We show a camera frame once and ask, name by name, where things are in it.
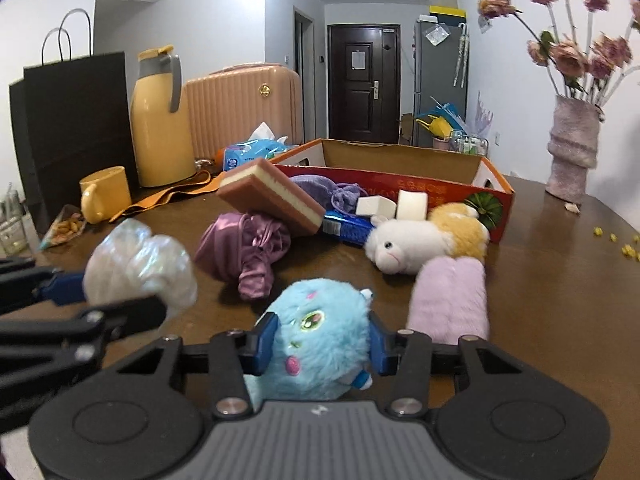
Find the dark entrance door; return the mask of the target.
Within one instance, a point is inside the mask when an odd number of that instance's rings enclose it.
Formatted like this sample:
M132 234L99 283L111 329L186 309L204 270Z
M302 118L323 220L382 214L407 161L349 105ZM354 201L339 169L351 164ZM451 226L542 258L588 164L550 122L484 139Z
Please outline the dark entrance door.
M328 27L329 137L396 144L400 133L400 27Z

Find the purple satin cloth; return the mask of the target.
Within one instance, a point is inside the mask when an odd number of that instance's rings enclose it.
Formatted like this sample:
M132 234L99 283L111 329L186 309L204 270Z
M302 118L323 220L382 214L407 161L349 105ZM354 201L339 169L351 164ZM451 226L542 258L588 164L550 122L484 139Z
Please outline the purple satin cloth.
M270 295L272 265L290 247L290 231L280 220L226 212L204 232L194 263L215 280L237 284L244 301L255 301Z

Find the pink and cream sponge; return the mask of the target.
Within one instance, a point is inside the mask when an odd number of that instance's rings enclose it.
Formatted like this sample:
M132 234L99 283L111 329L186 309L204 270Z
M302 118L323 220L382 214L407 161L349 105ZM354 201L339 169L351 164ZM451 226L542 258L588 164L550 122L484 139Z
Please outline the pink and cream sponge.
M326 210L268 160L258 158L224 174L217 195L241 212L280 220L293 235L314 235Z

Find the pink suitcase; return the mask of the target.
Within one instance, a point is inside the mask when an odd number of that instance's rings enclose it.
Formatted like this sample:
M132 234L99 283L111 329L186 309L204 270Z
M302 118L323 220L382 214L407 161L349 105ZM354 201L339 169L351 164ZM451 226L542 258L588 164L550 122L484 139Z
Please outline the pink suitcase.
M212 159L246 141L260 125L293 144L303 142L302 82L276 63L231 66L191 79L183 87L194 155Z

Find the yellow toy clutter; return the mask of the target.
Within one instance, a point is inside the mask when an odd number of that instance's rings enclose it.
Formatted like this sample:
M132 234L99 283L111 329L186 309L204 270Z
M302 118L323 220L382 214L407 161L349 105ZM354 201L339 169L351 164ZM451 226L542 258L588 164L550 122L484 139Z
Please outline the yellow toy clutter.
M429 112L420 114L414 122L442 141L448 141L456 132L468 132L468 126L452 103L437 104Z

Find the clear plastic bag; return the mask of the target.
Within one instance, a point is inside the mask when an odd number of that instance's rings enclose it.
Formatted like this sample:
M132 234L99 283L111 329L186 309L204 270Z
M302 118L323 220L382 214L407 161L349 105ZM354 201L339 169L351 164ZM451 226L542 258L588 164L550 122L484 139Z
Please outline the clear plastic bag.
M186 248L171 236L153 234L134 219L116 226L93 251L82 288L90 306L159 296L168 318L193 307L198 299Z

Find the lilac fluffy towel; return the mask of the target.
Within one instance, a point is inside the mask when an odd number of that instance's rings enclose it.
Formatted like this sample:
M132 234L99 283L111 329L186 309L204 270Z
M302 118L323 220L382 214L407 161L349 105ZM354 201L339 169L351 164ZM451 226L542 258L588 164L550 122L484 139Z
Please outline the lilac fluffy towel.
M416 276L406 327L436 344L456 344L466 335L487 339L484 264L471 257L428 260Z

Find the pink textured vase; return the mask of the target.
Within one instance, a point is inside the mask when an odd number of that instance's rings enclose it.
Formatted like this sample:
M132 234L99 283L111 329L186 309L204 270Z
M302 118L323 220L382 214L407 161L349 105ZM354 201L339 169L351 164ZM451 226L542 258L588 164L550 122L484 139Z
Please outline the pink textured vase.
M588 172L597 167L600 108L557 96L547 150L552 156L546 191L579 205L586 194Z

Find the purple knitted cloth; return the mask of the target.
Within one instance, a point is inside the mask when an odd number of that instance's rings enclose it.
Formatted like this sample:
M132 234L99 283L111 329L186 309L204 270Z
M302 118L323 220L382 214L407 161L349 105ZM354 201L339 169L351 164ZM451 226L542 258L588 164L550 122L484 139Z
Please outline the purple knitted cloth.
M336 183L318 174L300 174L290 177L305 193L323 209L335 210L341 214L354 214L360 197L368 193L356 183Z

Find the orange fruit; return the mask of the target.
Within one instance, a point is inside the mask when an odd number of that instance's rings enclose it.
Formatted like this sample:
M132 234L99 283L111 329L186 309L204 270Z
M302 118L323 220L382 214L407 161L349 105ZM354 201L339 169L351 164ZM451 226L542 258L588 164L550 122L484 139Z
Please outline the orange fruit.
M226 151L226 148L221 148L220 150L216 151L214 161L218 166L224 166L224 154L226 154Z

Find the white and tan plush toy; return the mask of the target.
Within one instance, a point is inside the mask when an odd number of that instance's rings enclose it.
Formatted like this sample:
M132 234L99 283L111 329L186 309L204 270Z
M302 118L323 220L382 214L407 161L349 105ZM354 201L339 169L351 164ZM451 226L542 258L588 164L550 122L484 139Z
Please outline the white and tan plush toy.
M471 257L483 262L489 240L489 230L476 209L448 203L434 208L426 220L375 217L363 248L382 273L416 275L437 257Z

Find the grey cabinet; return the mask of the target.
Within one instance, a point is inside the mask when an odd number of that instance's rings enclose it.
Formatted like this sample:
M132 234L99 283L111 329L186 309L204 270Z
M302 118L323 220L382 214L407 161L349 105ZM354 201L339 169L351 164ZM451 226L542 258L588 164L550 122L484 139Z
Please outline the grey cabinet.
M412 145L431 148L433 137L416 121L450 104L466 118L468 104L468 33L466 18L435 13L414 25Z

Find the black paper bag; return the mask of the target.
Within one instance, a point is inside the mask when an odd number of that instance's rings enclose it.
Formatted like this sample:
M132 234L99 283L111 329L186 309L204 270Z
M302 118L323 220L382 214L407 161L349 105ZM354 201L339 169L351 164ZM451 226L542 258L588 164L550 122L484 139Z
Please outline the black paper bag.
M79 204L79 181L89 174L122 166L129 187L140 188L125 53L25 67L9 92L17 165L38 234L64 206Z

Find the snack bag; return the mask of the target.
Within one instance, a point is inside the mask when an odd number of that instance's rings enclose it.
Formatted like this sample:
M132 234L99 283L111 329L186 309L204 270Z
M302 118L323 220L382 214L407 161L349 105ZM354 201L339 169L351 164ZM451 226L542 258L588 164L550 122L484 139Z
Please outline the snack bag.
M85 231L87 221L80 209L65 205L47 230L39 245L40 252L67 244Z

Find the glass cup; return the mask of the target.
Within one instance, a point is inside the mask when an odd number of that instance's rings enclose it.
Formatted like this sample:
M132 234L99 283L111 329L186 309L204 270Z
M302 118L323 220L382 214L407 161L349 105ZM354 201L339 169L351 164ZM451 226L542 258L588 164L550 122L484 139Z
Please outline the glass cup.
M18 255L28 248L23 207L12 183L1 200L1 247L7 256Z

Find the yellow thermos jug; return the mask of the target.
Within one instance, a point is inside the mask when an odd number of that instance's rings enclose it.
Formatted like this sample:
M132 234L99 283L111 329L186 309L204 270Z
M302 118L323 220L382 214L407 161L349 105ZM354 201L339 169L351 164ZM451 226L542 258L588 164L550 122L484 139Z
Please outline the yellow thermos jug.
M140 185L159 188L195 174L188 103L174 47L138 54L130 120Z

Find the blue wet wipes pack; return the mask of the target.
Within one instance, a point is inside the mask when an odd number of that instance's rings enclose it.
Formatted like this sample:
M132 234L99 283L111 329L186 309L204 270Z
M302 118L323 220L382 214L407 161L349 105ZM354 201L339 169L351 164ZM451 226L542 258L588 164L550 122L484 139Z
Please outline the blue wet wipes pack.
M291 148L294 148L294 144L289 136L277 136L262 122L247 140L231 144L222 150L222 170L230 171L258 158L272 159Z

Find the dried pink flowers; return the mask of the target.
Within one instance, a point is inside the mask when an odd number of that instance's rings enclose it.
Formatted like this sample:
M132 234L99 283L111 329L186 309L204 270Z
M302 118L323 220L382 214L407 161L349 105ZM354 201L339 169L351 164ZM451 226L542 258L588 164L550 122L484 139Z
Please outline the dried pink flowers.
M515 18L532 36L527 52L548 73L557 72L563 84L557 96L584 101L600 110L622 81L639 66L634 64L630 37L639 30L639 0L630 0L630 19L622 36L593 35L593 17L610 10L610 0L529 0L547 9L551 25L535 32L512 0L478 0L478 17L490 24L497 18Z

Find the blue tissue pack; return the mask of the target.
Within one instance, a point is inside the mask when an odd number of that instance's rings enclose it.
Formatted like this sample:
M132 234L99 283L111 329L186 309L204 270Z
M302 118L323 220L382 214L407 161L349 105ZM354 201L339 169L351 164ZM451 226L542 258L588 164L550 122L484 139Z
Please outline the blue tissue pack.
M363 247L372 230L369 220L353 214L328 210L323 217L322 232L337 237L345 244Z

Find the red cardboard box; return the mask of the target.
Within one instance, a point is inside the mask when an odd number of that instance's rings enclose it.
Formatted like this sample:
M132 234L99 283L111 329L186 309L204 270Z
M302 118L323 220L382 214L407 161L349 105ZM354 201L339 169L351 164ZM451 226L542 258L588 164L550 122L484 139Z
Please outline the red cardboard box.
M428 209L465 203L480 214L495 244L503 237L514 197L514 189L488 158L432 148L318 139L272 162L289 177L320 174L390 200L398 200L401 190L424 193Z

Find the blue fluffy plush toy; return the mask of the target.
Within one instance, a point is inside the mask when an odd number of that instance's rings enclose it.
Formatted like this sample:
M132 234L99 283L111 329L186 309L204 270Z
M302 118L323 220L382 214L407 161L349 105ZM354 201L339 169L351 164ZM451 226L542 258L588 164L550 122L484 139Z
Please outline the blue fluffy plush toy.
M313 278L288 286L270 304L279 328L264 374L246 375L253 408L266 401L333 401L372 386L369 370L373 292Z

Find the yellow mug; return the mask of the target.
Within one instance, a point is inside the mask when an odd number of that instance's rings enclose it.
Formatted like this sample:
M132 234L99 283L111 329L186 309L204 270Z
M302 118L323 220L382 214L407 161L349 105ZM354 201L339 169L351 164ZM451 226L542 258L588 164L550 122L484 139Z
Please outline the yellow mug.
M123 166L89 174L80 182L80 210L90 224L110 220L131 205L131 196Z

